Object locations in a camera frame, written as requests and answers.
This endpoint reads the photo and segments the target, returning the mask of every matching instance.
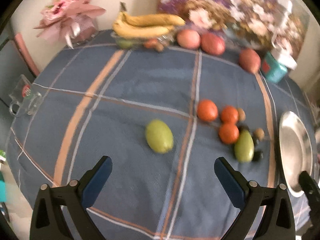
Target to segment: cup handle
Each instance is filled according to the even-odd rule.
[[[11,101],[10,105],[9,105],[9,112],[12,116],[16,117],[17,114],[12,110],[13,105],[19,105],[17,102],[15,101]]]

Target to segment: red apple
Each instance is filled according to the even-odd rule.
[[[182,30],[177,35],[178,44],[185,49],[198,49],[200,35],[194,30]]]
[[[208,32],[201,36],[201,48],[210,55],[218,56],[224,53],[226,45],[223,38]]]
[[[239,56],[239,65],[245,71],[255,74],[260,68],[261,59],[253,49],[244,49]]]

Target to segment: plaid tablecloth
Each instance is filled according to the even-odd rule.
[[[212,57],[201,51],[170,47],[119,50],[110,32],[75,50],[62,50],[35,80],[44,101],[34,116],[13,122],[7,157],[14,177],[34,205],[39,187],[79,179],[103,155],[113,171],[90,216],[107,239],[220,239],[239,210],[215,176],[213,163],[224,156],[247,180],[273,187],[278,175],[278,123],[285,111],[305,124],[316,160],[310,110],[289,78],[275,85],[251,75],[227,51]],[[233,147],[218,137],[220,121],[204,124],[195,109],[202,98],[219,111],[241,107],[246,124],[263,128],[264,158],[239,164]],[[174,148],[155,154],[147,145],[145,126],[161,119],[171,128]],[[305,196],[291,196],[296,228],[308,219]],[[70,230],[79,239],[67,209]],[[260,210],[248,238],[257,229]]]

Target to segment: plate rim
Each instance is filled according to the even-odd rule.
[[[281,156],[281,165],[282,165],[282,170],[283,170],[283,173],[284,173],[284,168],[283,168],[283,163],[282,163],[282,151],[281,151],[281,140],[280,140],[280,127],[281,127],[281,124],[283,123],[283,120],[284,120],[284,116],[286,115],[286,114],[293,114],[294,116],[295,116],[295,118],[303,125],[303,128],[304,128],[304,130],[306,131],[306,134],[307,134],[307,136],[308,136],[308,140],[309,140],[309,142],[310,142],[310,149],[311,149],[311,168],[310,168],[310,176],[311,176],[311,174],[312,174],[312,168],[313,168],[313,156],[312,156],[312,145],[311,145],[311,140],[310,140],[310,136],[309,136],[309,133],[308,133],[308,131],[307,131],[307,129],[306,129],[306,127],[305,127],[305,125],[304,125],[304,123],[302,122],[302,120],[296,115],[296,113],[294,113],[294,112],[292,112],[292,111],[287,111],[287,112],[284,112],[282,115],[281,115],[281,118],[280,118],[280,122],[279,122],[279,148],[280,148],[280,156]],[[301,191],[299,191],[299,192],[296,192],[296,191],[294,191],[292,188],[291,188],[291,186],[290,186],[290,184],[288,183],[288,181],[287,181],[287,178],[285,177],[285,174],[284,174],[284,179],[285,179],[285,182],[286,182],[286,184],[287,184],[287,187],[288,187],[288,189],[289,189],[289,191],[290,191],[290,193],[291,193],[291,195],[293,196],[293,197],[301,197],[303,194],[304,194],[304,191],[303,190],[301,190]]]

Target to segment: teal box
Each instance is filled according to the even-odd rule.
[[[0,171],[0,202],[6,202],[5,183],[2,172]]]
[[[261,72],[268,81],[278,83],[287,74],[288,69],[276,61],[268,51],[263,60]]]

